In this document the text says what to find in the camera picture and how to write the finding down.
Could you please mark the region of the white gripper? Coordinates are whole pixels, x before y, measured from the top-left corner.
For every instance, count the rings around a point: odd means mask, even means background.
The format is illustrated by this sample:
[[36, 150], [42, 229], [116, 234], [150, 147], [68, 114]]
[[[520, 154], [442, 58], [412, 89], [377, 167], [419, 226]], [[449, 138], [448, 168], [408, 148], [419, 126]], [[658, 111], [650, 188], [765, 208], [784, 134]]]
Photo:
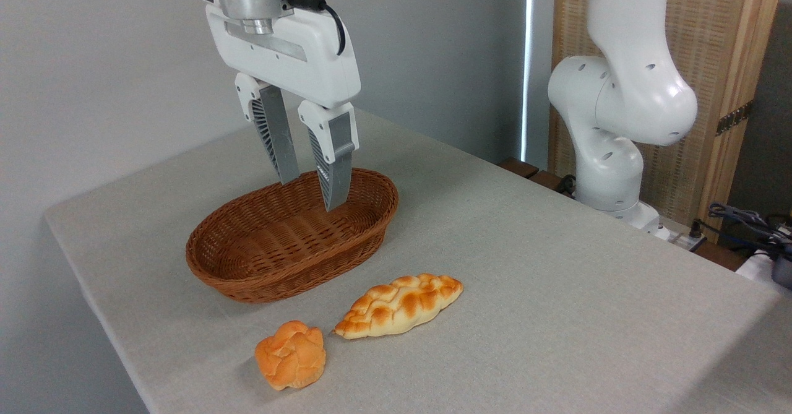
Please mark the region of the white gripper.
[[221, 58], [240, 72], [235, 86], [243, 115], [255, 125], [280, 182], [300, 176], [284, 89], [308, 99], [298, 111], [308, 127], [326, 211], [342, 205], [359, 149], [349, 101], [360, 92], [360, 77], [351, 41], [340, 41], [338, 21], [289, 0], [203, 2]]

